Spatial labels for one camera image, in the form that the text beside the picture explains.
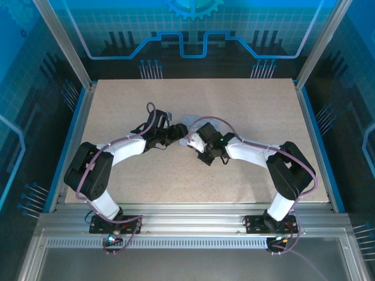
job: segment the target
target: robotic arm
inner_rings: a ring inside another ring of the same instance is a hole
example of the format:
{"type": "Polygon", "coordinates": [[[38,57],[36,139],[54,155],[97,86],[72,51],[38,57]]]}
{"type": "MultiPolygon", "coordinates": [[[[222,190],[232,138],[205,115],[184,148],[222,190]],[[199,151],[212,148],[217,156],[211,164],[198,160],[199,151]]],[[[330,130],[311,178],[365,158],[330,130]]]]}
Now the robotic arm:
{"type": "MultiPolygon", "coordinates": [[[[158,144],[167,147],[188,134],[184,124],[169,124],[171,118],[168,112],[156,110],[154,123],[152,123],[153,114],[150,113],[146,123],[131,131],[128,138],[110,145],[99,155],[81,187],[80,194],[84,195],[96,211],[108,220],[121,221],[122,219],[122,210],[107,191],[111,168],[133,155],[158,148],[158,144]],[[149,131],[134,137],[151,123],[149,131]]],[[[207,165],[211,165],[216,157],[220,157],[225,165],[229,159],[241,159],[268,169],[277,193],[272,204],[264,211],[263,219],[269,231],[275,232],[294,202],[312,181],[312,177],[295,161],[269,148],[286,151],[313,172],[314,170],[292,142],[285,142],[283,145],[251,143],[253,145],[239,140],[234,133],[223,136],[208,122],[191,136],[187,144],[197,151],[198,158],[207,165]]],[[[79,147],[64,177],[64,182],[74,191],[77,190],[88,164],[103,147],[103,144],[93,145],[88,142],[79,147]]]]}
{"type": "Polygon", "coordinates": [[[269,148],[286,151],[307,165],[314,174],[315,171],[292,142],[285,142],[283,145],[263,145],[253,141],[251,143],[255,145],[246,143],[250,142],[239,140],[234,133],[223,136],[208,122],[191,136],[187,145],[196,149],[198,159],[209,166],[216,157],[220,157],[225,165],[229,159],[240,159],[267,169],[277,193],[271,205],[264,211],[263,217],[264,224],[271,232],[275,232],[294,202],[312,181],[312,177],[295,161],[269,148]]]}
{"type": "MultiPolygon", "coordinates": [[[[150,130],[141,136],[131,138],[142,132],[142,129],[148,127],[152,122],[152,118],[153,112],[149,114],[146,123],[131,131],[127,139],[110,145],[105,149],[95,161],[82,185],[80,193],[94,206],[96,211],[109,220],[119,221],[122,218],[121,209],[107,191],[112,167],[133,155],[139,155],[152,148],[158,148],[158,144],[167,147],[188,134],[184,124],[169,124],[171,120],[170,113],[156,110],[156,118],[150,130]]],[[[80,145],[64,177],[64,182],[74,191],[77,190],[87,165],[104,146],[104,144],[93,145],[89,142],[80,145]]]]}

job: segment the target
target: aluminum frame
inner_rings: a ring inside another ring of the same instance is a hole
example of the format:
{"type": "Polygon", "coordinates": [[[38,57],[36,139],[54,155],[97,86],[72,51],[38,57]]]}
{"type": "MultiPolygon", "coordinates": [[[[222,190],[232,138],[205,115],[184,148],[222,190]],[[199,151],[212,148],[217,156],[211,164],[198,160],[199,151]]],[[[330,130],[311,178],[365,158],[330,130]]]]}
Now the aluminum frame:
{"type": "Polygon", "coordinates": [[[61,50],[68,59],[70,66],[82,83],[82,86],[87,90],[90,89],[92,84],[91,79],[88,76],[87,71],[84,68],[83,63],[74,49],[68,35],[66,34],[64,27],[51,7],[51,4],[48,0],[33,0],[33,2],[39,10],[42,18],[45,20],[53,37],[56,39],[57,44],[59,44],[61,50]]]}
{"type": "MultiPolygon", "coordinates": [[[[122,205],[125,214],[145,216],[141,234],[137,235],[137,239],[144,241],[157,241],[161,238],[166,241],[169,238],[251,241],[273,237],[247,235],[242,226],[244,215],[262,214],[265,207],[265,204],[122,205]]],[[[83,220],[88,211],[85,205],[67,204],[59,207],[54,214],[41,214],[18,280],[37,280],[47,248],[100,248],[98,243],[91,244],[91,241],[94,238],[105,238],[106,235],[88,233],[88,224],[83,220]],[[73,240],[73,243],[66,244],[64,241],[67,239],[73,240]]],[[[351,279],[371,280],[347,214],[334,214],[329,209],[329,204],[316,203],[301,204],[297,212],[301,218],[301,239],[339,238],[351,279]]],[[[234,247],[223,245],[221,248],[241,247],[237,244],[234,247]]]]}
{"type": "Polygon", "coordinates": [[[332,36],[336,29],[338,28],[341,20],[345,16],[347,9],[349,8],[352,0],[341,0],[334,7],[331,16],[329,17],[324,30],[317,39],[312,51],[310,52],[304,66],[302,66],[301,71],[297,77],[297,89],[302,90],[302,87],[305,85],[307,79],[309,78],[312,70],[316,66],[318,60],[323,54],[326,46],[332,39],[332,36]]]}

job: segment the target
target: speckled tabletop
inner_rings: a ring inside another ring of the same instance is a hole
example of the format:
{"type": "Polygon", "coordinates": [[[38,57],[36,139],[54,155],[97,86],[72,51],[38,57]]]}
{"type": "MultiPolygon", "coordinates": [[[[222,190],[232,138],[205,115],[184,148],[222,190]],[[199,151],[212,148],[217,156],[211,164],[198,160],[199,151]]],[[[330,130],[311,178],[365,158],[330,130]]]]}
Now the speckled tabletop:
{"type": "MultiPolygon", "coordinates": [[[[303,201],[327,202],[318,164],[291,79],[99,80],[82,142],[105,143],[145,122],[145,106],[184,115],[213,115],[229,121],[253,141],[293,141],[318,174],[319,187],[303,201]]],[[[228,128],[220,125],[222,134],[228,128]]],[[[152,149],[115,165],[108,191],[118,203],[271,202],[269,172],[241,160],[207,166],[178,143],[152,149]]],[[[78,203],[69,189],[66,203],[78,203]]]]}

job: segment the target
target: blue decorative panel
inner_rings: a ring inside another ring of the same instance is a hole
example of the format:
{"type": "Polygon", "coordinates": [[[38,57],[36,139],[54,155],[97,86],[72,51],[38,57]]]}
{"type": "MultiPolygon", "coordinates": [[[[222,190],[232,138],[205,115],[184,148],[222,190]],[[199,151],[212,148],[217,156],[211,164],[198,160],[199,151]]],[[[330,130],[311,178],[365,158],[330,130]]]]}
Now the blue decorative panel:
{"type": "Polygon", "coordinates": [[[257,59],[290,60],[275,69],[274,77],[295,77],[335,3],[336,0],[143,0],[110,4],[102,0],[90,4],[52,1],[80,56],[97,61],[86,62],[93,79],[141,78],[129,71],[120,76],[104,74],[100,69],[109,64],[132,69],[131,62],[118,61],[139,61],[145,55],[164,63],[165,78],[250,77],[257,59]],[[203,59],[196,62],[199,67],[208,62],[221,71],[189,71],[188,60],[195,59],[203,59]],[[99,62],[109,60],[117,62],[99,62]]]}
{"type": "Polygon", "coordinates": [[[306,83],[317,122],[325,126],[323,142],[354,225],[375,223],[374,11],[374,1],[353,0],[306,83]]]}

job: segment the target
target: black mounting plate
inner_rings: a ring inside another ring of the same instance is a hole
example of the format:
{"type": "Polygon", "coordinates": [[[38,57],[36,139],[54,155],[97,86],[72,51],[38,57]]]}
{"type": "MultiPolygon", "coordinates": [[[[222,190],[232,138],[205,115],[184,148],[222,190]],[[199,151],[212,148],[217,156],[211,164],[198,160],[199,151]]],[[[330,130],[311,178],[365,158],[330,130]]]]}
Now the black mounting plate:
{"type": "MultiPolygon", "coordinates": [[[[121,221],[128,220],[130,218],[137,217],[137,215],[123,215],[121,221]]],[[[131,221],[127,223],[127,227],[121,229],[120,234],[132,234],[134,232],[134,229],[137,227],[137,222],[138,220],[131,221]]],[[[110,222],[104,221],[101,217],[94,215],[91,218],[91,224],[90,224],[90,229],[89,233],[91,234],[111,234],[113,233],[113,230],[117,228],[121,228],[124,224],[111,224],[110,222]]],[[[136,231],[136,234],[141,233],[141,226],[136,231]]]]}
{"type": "Polygon", "coordinates": [[[287,215],[280,226],[275,232],[270,232],[268,227],[264,224],[264,217],[262,215],[247,215],[242,220],[243,226],[246,228],[246,234],[288,234],[291,233],[291,229],[285,225],[286,222],[290,222],[294,233],[298,233],[298,226],[296,223],[295,216],[287,215]]]}

